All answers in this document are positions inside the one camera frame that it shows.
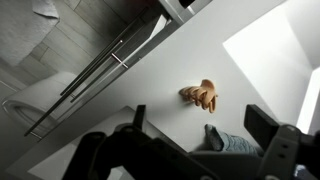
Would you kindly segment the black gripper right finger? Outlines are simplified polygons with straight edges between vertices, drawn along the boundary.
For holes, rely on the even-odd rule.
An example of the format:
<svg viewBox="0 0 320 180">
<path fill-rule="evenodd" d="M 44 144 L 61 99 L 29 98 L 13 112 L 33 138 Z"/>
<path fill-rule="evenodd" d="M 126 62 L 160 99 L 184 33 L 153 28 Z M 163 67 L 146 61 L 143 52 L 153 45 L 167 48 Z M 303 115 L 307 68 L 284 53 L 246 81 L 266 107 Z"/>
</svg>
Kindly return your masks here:
<svg viewBox="0 0 320 180">
<path fill-rule="evenodd" d="M 246 106 L 244 127 L 258 143 L 266 150 L 276 134 L 279 124 L 255 104 Z"/>
</svg>

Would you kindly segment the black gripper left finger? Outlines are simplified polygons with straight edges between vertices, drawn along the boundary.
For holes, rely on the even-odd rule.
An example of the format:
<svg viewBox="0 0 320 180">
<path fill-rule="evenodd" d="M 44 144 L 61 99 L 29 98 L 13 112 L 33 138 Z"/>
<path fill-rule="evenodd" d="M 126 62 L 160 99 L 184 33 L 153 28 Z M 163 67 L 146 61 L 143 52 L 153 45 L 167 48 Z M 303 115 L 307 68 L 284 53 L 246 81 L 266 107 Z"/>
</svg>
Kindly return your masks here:
<svg viewBox="0 0 320 180">
<path fill-rule="evenodd" d="M 133 120 L 133 125 L 135 127 L 137 127 L 138 129 L 143 128 L 145 111 L 146 111 L 145 105 L 138 105 L 137 106 L 136 113 L 135 113 L 134 120 Z"/>
</svg>

